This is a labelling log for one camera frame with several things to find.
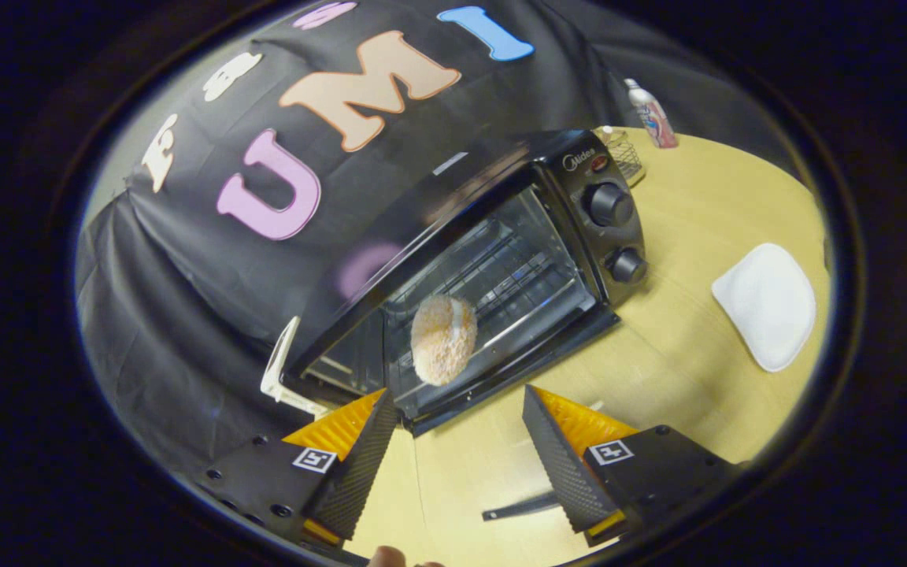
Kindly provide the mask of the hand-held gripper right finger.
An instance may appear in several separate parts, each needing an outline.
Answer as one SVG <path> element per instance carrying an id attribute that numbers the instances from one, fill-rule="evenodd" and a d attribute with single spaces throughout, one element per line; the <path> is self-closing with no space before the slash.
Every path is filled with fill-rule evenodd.
<path id="1" fill-rule="evenodd" d="M 656 530 L 742 470 L 668 424 L 638 430 L 534 385 L 522 419 L 570 527 L 591 547 Z"/>

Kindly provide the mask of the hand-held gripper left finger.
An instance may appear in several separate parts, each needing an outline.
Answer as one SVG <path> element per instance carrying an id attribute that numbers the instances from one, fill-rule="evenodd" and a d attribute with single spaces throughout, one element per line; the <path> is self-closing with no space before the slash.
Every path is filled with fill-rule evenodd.
<path id="1" fill-rule="evenodd" d="M 397 426 L 382 388 L 282 439 L 255 435 L 202 467 L 194 483 L 277 537 L 341 548 L 355 536 Z"/>

